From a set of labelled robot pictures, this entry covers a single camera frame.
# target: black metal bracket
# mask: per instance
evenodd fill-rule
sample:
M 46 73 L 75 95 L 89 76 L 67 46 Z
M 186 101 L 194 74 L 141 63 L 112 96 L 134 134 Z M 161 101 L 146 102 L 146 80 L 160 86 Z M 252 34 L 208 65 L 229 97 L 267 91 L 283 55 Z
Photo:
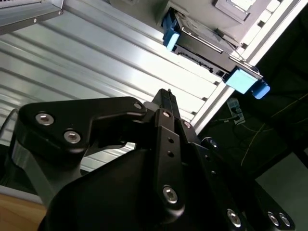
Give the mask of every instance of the black metal bracket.
M 40 230 L 294 230 L 173 103 L 160 90 L 149 110 L 131 97 L 22 107 L 10 154 L 48 207 Z M 126 142 L 136 150 L 81 176 L 82 157 Z

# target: mounting hole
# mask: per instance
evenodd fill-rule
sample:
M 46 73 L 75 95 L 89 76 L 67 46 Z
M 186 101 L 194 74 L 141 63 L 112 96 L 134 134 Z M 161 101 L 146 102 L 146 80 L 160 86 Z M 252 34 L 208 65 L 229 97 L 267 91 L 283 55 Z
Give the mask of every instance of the mounting hole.
M 171 139 L 170 137 L 168 137 L 168 141 L 169 141 L 170 143 L 174 143 L 174 140 Z
M 139 103 L 134 103 L 134 106 L 138 109 L 142 109 L 142 106 Z
M 171 158 L 174 157 L 174 154 L 171 151 L 168 151 L 168 156 L 170 156 Z

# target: light blue block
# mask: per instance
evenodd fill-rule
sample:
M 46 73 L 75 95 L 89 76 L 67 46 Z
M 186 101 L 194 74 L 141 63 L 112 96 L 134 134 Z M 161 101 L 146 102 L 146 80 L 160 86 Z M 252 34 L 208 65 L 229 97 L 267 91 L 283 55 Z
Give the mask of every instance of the light blue block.
M 237 69 L 226 81 L 226 84 L 238 92 L 245 94 L 256 82 L 257 79 L 255 77 L 242 69 Z

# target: metal frame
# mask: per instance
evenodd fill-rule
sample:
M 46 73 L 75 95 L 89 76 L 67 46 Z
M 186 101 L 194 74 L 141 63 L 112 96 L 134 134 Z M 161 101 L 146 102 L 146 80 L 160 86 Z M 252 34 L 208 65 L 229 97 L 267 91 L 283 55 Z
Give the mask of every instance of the metal frame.
M 306 6 L 308 0 L 284 0 L 242 54 L 256 65 Z
M 44 0 L 39 2 L 37 0 L 31 0 L 20 5 L 21 1 L 16 1 L 14 6 L 9 5 L 9 7 L 0 8 L 0 35 L 63 14 L 63 3 L 64 0 Z
M 235 90 L 225 83 L 221 82 L 210 98 L 201 107 L 200 111 L 192 119 L 193 125 L 197 135 L 212 119 L 221 106 L 227 101 L 227 99 L 233 94 Z
M 280 10 L 276 10 L 242 56 L 247 58 L 251 65 L 256 65 L 307 3 L 308 0 L 284 0 L 279 6 Z M 211 99 L 211 101 L 206 102 L 192 120 L 192 125 L 195 127 L 197 134 L 200 133 L 233 92 L 234 89 L 228 86 L 215 90 L 212 96 L 219 95 L 218 97 L 221 98 L 213 101 L 211 96 L 208 100 L 210 101 Z

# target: bolt head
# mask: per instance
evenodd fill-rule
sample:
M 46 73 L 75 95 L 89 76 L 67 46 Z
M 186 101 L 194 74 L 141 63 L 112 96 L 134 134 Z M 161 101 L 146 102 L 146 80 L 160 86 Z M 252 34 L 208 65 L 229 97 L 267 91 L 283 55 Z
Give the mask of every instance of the bolt head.
M 69 143 L 78 143 L 81 140 L 81 137 L 75 131 L 67 131 L 64 133 L 64 139 Z
M 227 215 L 235 227 L 239 228 L 242 225 L 240 218 L 232 209 L 227 210 Z
M 163 112 L 164 116 L 166 117 L 170 117 L 169 113 L 168 112 Z
M 138 108 L 138 109 L 142 109 L 142 106 L 139 103 L 135 103 L 134 107 Z
M 36 121 L 45 126 L 49 126 L 54 123 L 54 119 L 50 114 L 47 113 L 39 113 L 35 116 Z
M 178 201 L 178 196 L 176 192 L 171 188 L 171 187 L 164 187 L 163 188 L 163 194 L 165 199 L 170 203 L 170 204 L 175 204 Z
M 278 222 L 277 218 L 274 216 L 274 214 L 272 214 L 271 212 L 268 212 L 268 216 L 269 216 L 271 222 L 273 222 L 273 224 L 275 226 L 279 226 L 279 222 Z
M 192 127 L 191 124 L 188 123 L 187 121 L 184 121 L 184 125 L 185 125 L 187 128 L 191 128 L 191 127 Z
M 288 226 L 288 227 L 291 226 L 290 221 L 288 220 L 288 218 L 284 214 L 280 213 L 279 216 L 286 226 Z

